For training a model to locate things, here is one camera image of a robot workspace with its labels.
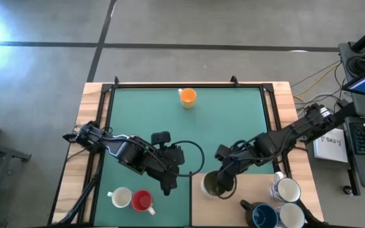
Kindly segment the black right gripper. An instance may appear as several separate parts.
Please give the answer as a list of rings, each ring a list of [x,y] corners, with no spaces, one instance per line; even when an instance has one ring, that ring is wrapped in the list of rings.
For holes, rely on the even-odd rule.
[[[218,192],[232,191],[236,184],[236,176],[246,171],[252,165],[252,155],[249,152],[239,152],[226,156],[222,161],[220,171],[217,174]]]

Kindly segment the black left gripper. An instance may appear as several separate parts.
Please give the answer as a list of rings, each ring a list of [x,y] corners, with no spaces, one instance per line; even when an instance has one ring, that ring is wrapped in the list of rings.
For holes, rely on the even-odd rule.
[[[180,146],[169,146],[154,150],[147,163],[147,174],[150,177],[163,177],[160,188],[165,196],[177,188],[177,176],[180,165],[185,162],[184,152]]]

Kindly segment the white mug green inside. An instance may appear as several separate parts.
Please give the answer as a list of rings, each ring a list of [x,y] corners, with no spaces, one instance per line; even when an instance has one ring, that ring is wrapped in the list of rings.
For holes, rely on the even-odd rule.
[[[231,190],[231,193],[227,196],[223,196],[223,194],[226,193],[227,190],[217,185],[217,174],[218,171],[216,170],[205,174],[201,181],[201,190],[205,195],[211,198],[218,197],[219,199],[227,200],[231,198],[236,192],[237,178],[233,177],[233,189]]]

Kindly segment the dark blue mug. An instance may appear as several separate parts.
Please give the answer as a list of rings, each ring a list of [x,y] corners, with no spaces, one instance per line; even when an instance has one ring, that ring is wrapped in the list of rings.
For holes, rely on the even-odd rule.
[[[245,210],[245,220],[249,228],[276,228],[279,222],[275,209],[266,203],[249,203],[242,199],[240,206]]]

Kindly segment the blue floral white mug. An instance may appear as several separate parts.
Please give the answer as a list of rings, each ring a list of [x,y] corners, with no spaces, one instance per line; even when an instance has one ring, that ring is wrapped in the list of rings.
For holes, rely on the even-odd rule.
[[[282,172],[274,174],[274,182],[269,191],[273,199],[285,203],[294,203],[301,197],[301,188],[298,182],[285,177]]]

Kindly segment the striped white mug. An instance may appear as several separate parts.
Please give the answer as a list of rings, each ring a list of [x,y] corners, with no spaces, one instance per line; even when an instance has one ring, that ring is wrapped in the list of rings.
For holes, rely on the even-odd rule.
[[[285,203],[276,208],[279,217],[279,226],[282,228],[302,228],[305,224],[305,215],[302,209],[294,203]]]

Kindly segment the raised wooden shelf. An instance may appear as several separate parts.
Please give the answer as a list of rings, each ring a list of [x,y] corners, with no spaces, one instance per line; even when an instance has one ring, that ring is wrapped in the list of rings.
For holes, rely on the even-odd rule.
[[[237,176],[238,187],[235,194],[226,200],[209,196],[202,192],[201,183],[204,174],[192,178],[191,217],[194,227],[246,227],[245,210],[241,200],[249,203],[263,202],[277,207],[282,202],[273,199],[270,187],[272,174],[241,174]]]

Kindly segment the plain white mug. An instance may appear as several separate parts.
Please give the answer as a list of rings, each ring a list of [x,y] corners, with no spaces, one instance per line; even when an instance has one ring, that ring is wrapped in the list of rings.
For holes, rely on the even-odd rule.
[[[113,192],[107,192],[107,196],[111,198],[115,207],[125,208],[131,203],[132,191],[126,187],[118,187]]]

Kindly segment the green table mat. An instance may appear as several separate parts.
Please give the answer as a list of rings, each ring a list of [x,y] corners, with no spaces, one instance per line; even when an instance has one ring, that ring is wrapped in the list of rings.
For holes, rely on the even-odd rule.
[[[217,170],[214,158],[220,144],[231,146],[241,139],[268,131],[268,119],[258,88],[198,88],[196,104],[185,109],[176,89],[117,89],[110,127],[115,135],[136,134],[149,140],[152,133],[168,131],[180,142],[185,162],[177,188],[169,196],[160,183],[139,175],[106,155],[94,216],[96,227],[188,227],[192,225],[192,178]],[[131,206],[117,208],[107,192],[118,187],[145,189],[154,199],[156,214],[137,212]]]

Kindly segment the orange mug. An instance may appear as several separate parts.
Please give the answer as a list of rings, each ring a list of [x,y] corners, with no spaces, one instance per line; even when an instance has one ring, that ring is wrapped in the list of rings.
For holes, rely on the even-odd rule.
[[[196,91],[192,88],[178,89],[181,105],[185,109],[191,109],[196,102]]]

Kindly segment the white paper sheet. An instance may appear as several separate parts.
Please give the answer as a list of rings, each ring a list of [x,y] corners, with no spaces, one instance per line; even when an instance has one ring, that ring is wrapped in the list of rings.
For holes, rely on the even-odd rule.
[[[314,156],[319,159],[347,163],[344,131],[333,129],[313,142]]]

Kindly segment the black diagonal stand strut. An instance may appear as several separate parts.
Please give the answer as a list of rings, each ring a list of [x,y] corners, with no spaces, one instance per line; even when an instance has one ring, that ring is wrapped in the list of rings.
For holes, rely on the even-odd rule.
[[[334,112],[334,127],[338,127],[339,125],[345,122],[347,117],[354,117],[356,116],[355,106],[354,103],[348,103],[340,108],[338,111]]]

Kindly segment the grey metal stand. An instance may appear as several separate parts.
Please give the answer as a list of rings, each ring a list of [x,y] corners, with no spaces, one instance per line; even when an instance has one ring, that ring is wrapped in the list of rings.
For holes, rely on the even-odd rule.
[[[28,162],[32,156],[31,154],[22,153],[20,151],[2,145],[0,145],[0,153],[4,153],[6,155],[19,158],[21,159],[22,162]]]

